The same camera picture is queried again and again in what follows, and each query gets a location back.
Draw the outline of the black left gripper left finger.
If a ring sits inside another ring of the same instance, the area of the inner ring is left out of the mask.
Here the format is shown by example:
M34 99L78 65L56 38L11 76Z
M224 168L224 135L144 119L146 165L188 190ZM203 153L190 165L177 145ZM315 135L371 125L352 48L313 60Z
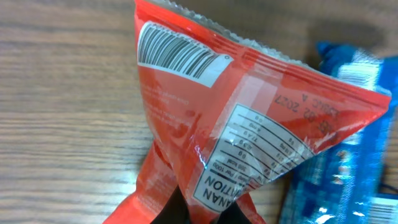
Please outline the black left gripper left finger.
M190 224L187 203L179 186L176 187L162 211L151 224Z

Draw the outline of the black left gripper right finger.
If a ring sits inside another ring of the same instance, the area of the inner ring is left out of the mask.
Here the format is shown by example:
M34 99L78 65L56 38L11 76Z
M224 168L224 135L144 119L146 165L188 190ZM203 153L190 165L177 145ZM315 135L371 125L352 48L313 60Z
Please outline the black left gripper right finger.
M251 222L241 211L237 202L234 202L220 214L216 224L251 224Z

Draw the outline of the red snack bag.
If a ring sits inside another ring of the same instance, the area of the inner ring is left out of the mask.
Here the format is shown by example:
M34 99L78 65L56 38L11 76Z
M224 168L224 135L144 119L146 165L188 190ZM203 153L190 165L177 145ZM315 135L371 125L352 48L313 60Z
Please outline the red snack bag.
M373 123L391 102L170 1L137 1L134 22L154 141L135 192L108 223L151 223L177 186L190 223L216 223L234 202L262 223L250 192Z

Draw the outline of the blue cookie pack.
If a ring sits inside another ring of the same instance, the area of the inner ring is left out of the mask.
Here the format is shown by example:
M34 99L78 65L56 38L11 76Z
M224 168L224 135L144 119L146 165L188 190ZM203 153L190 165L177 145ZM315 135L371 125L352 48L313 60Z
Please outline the blue cookie pack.
M388 111L342 143L293 170L279 224L367 223L397 108L397 56L377 58L360 47L319 42L320 71L392 97Z

